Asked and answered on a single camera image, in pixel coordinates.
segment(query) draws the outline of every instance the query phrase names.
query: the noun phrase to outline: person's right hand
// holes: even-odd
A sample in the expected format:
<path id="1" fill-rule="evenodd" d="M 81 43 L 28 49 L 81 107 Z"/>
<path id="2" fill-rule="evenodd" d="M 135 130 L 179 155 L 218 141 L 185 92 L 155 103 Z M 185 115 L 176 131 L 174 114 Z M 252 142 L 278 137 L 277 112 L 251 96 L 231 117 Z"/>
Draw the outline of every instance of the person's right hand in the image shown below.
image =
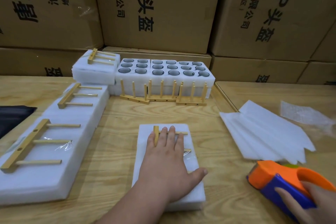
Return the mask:
<path id="1" fill-rule="evenodd" d="M 275 188 L 287 208 L 301 224 L 336 223 L 336 192 L 325 190 L 310 182 L 301 182 L 313 197 L 317 208 L 303 209 L 292 195 L 282 188 Z"/>

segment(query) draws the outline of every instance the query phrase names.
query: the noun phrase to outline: forearm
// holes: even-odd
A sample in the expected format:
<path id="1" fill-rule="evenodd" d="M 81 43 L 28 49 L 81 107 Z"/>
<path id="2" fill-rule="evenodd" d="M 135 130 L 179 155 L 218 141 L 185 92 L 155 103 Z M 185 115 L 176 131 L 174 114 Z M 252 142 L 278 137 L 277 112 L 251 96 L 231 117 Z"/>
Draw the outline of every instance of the forearm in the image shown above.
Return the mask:
<path id="1" fill-rule="evenodd" d="M 136 182 L 126 195 L 97 224 L 157 223 L 166 205 L 167 199 L 162 195 L 161 191 L 155 191 L 155 187 L 149 184 Z"/>

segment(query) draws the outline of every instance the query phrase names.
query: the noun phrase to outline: wooden table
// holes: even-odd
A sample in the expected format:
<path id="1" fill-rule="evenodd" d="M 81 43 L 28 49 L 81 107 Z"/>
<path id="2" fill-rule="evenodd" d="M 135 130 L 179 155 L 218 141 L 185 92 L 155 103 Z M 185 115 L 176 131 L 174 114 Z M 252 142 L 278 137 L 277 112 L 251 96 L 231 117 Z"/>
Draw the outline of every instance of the wooden table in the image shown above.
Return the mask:
<path id="1" fill-rule="evenodd" d="M 27 105 L 37 111 L 0 140 L 3 153 L 59 96 L 72 78 L 0 76 L 0 105 Z M 165 213 L 160 223 L 287 223 L 287 217 L 246 181 L 254 162 L 244 160 L 219 111 L 233 112 L 216 87 L 206 107 L 175 103 L 142 105 L 111 97 L 64 201 L 0 208 L 0 223 L 92 223 L 131 188 L 140 124 L 189 125 L 204 179 L 202 211 Z"/>
<path id="2" fill-rule="evenodd" d="M 336 120 L 336 86 L 256 82 L 216 82 L 215 86 L 235 110 L 251 100 L 279 115 L 280 102 L 285 101 L 294 105 L 310 106 Z M 335 126 L 331 134 L 327 135 L 315 126 L 292 122 L 304 129 L 317 150 L 306 150 L 307 163 L 304 166 L 319 172 L 336 184 Z"/>

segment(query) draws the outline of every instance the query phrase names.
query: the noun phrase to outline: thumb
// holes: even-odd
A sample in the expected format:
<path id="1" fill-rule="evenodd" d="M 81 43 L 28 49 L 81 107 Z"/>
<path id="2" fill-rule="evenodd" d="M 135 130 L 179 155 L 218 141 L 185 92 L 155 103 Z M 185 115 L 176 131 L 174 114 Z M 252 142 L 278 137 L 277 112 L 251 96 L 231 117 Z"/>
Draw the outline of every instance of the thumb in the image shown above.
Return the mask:
<path id="1" fill-rule="evenodd" d="M 205 168 L 197 168 L 195 171 L 189 174 L 189 181 L 190 181 L 190 191 L 195 188 L 208 174 L 208 170 Z"/>
<path id="2" fill-rule="evenodd" d="M 294 214 L 300 223 L 310 223 L 309 214 L 301 207 L 301 205 L 292 197 L 288 191 L 282 188 L 275 188 L 275 191 L 280 195 L 284 204 L 292 212 L 292 214 Z"/>

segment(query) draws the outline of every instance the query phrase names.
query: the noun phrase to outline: person's left hand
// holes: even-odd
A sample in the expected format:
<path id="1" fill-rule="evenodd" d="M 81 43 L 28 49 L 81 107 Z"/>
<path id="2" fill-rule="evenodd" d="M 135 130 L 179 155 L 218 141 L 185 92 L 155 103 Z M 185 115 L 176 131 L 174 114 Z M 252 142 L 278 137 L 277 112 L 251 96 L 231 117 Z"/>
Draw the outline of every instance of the person's left hand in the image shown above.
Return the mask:
<path id="1" fill-rule="evenodd" d="M 147 140 L 144 159 L 141 164 L 137 183 L 152 188 L 153 193 L 160 193 L 166 203 L 174 202 L 198 185 L 208 171 L 198 168 L 188 174 L 183 162 L 183 134 L 179 134 L 175 142 L 175 127 L 171 126 L 167 138 L 167 128 L 159 135 L 157 145 L 154 145 L 155 133 Z"/>

